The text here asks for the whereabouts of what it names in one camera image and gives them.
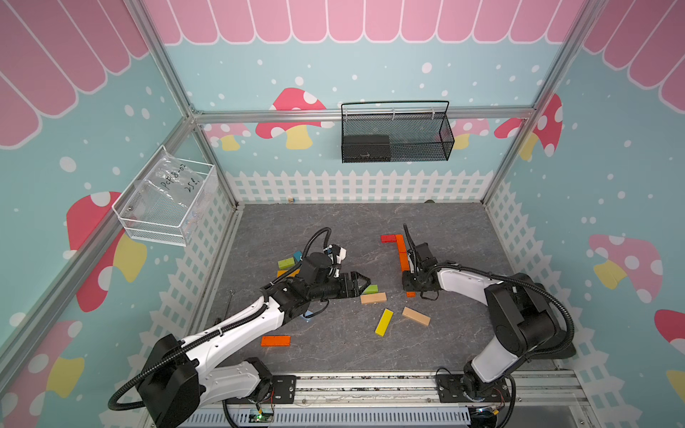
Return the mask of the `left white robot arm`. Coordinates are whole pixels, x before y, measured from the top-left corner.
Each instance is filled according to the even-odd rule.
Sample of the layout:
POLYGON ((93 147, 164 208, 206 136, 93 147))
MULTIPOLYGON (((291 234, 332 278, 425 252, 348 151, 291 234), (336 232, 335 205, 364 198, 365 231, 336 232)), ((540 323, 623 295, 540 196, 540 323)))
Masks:
POLYGON ((346 250, 330 244, 331 233, 317 231, 301 259, 264 285, 244 310, 183 339, 169 333, 158 340, 140 373, 112 394, 108 410, 144 408, 155 426, 178 427, 205 405, 227 399, 262 403, 273 392, 269 369, 258 358, 232 367, 224 361, 298 317, 311 319, 312 303, 358 298, 371 284, 357 271, 342 271, 346 250))

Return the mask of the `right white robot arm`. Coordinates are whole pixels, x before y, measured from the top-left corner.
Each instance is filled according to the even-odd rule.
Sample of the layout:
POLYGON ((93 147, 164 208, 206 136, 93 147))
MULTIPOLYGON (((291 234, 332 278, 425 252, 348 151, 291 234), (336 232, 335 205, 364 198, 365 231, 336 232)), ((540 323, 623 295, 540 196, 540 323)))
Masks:
POLYGON ((466 363, 461 376, 442 376, 438 385, 472 402, 486 401, 507 385, 506 378, 531 360, 563 360, 576 355, 570 311, 530 276, 496 275, 453 262, 440 262, 427 243, 415 244, 404 226, 409 269, 402 273, 407 292, 454 292, 483 303, 494 337, 466 363), (447 381, 458 384, 450 387, 447 381))

